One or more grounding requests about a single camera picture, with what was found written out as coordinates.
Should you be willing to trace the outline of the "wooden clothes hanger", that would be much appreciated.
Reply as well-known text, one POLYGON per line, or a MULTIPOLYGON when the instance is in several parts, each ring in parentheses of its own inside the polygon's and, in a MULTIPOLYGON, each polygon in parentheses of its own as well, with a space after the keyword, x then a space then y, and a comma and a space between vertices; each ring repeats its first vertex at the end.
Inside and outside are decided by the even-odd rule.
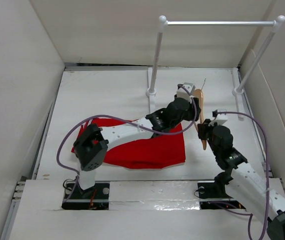
MULTIPOLYGON (((198 89, 195 89, 194 92, 193 92, 193 96, 198 98, 198 102, 199 102, 199 107, 201 109, 201 112, 199 114, 199 121, 200 121, 200 124, 202 124, 205 120, 204 118, 204 113, 203 113, 203 109, 204 109, 204 94, 203 94, 203 87, 205 86, 205 83, 206 83, 206 78, 204 79, 203 81, 203 84, 200 88, 198 89)), ((194 127, 197 131, 197 133, 199 132, 199 128, 198 128, 198 124, 195 122, 194 123, 194 127)), ((206 140, 202 140, 201 139, 201 143, 202 143, 202 148, 203 150, 206 150, 207 148, 207 142, 206 140)))

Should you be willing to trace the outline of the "red trousers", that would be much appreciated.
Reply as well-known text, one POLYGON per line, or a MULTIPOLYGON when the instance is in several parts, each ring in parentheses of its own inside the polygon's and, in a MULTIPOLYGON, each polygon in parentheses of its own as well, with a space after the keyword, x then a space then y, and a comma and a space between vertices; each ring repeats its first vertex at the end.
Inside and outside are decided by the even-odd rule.
POLYGON ((127 169, 163 169, 186 160, 184 135, 161 135, 109 149, 104 163, 127 169))

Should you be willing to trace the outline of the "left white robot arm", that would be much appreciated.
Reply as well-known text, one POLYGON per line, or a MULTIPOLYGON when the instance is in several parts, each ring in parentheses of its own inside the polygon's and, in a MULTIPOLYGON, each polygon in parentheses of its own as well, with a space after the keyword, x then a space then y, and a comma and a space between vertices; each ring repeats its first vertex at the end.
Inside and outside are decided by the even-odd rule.
POLYGON ((200 113, 197 97, 190 96, 186 99, 176 97, 166 108, 136 121, 119 118, 123 124, 108 127, 90 124, 73 144, 80 165, 76 192, 85 199, 93 195, 95 186, 93 171, 103 164, 109 150, 138 140, 179 135, 184 130, 176 132, 171 130, 182 121, 190 121, 191 127, 199 119, 200 113))

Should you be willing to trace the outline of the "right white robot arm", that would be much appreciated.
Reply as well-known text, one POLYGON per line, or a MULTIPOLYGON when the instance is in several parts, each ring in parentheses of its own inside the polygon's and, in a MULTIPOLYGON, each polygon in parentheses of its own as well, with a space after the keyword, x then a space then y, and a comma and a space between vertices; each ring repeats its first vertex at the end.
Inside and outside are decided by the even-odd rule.
POLYGON ((206 119, 197 125, 198 137, 207 141, 218 166, 223 170, 213 190, 219 197, 238 201, 259 220, 271 240, 285 240, 285 197, 267 186, 248 160, 233 146, 229 128, 206 119))

